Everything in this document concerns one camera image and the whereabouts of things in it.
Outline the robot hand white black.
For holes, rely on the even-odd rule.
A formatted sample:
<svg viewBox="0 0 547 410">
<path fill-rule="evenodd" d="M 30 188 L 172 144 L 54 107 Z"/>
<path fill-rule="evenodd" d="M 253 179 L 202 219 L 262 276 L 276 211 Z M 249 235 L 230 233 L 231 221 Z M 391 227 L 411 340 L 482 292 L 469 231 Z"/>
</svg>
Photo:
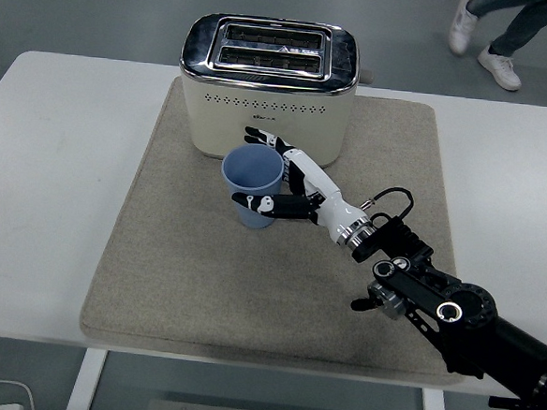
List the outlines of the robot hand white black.
<svg viewBox="0 0 547 410">
<path fill-rule="evenodd" d="M 245 129 L 244 140 L 266 145 L 280 154 L 284 163 L 282 180 L 290 193 L 236 192 L 233 201 L 267 218 L 309 220 L 327 228 L 332 241 L 340 245 L 347 244 L 369 223 L 366 213 L 345 202 L 339 187 L 303 150 L 252 126 Z"/>
</svg>

